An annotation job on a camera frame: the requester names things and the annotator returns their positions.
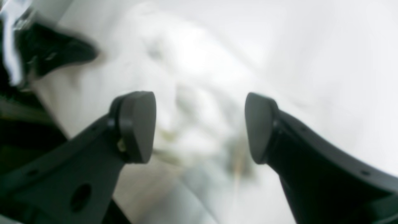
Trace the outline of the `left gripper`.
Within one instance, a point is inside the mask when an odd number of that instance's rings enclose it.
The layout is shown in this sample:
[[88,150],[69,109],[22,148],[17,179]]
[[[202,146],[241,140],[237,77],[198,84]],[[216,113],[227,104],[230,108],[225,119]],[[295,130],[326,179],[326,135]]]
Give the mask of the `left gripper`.
[[9,84],[28,89],[26,76],[43,77],[70,65],[88,63],[99,50],[88,39],[44,22],[34,22],[32,0],[2,0],[1,22],[3,64]]

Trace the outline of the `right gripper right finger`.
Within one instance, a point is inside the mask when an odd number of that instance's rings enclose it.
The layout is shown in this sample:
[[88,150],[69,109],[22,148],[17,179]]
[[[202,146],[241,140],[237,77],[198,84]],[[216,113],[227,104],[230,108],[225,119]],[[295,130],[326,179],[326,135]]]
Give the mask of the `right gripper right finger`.
[[248,93],[250,154],[279,176],[297,224],[396,224],[397,177],[327,142],[276,101]]

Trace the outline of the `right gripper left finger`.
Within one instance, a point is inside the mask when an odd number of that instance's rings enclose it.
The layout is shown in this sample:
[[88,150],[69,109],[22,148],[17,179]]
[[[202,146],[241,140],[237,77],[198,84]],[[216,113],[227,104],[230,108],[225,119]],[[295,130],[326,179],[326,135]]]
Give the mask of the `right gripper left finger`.
[[129,224],[113,193],[126,164],[153,152],[155,94],[115,98],[73,139],[1,174],[2,224]]

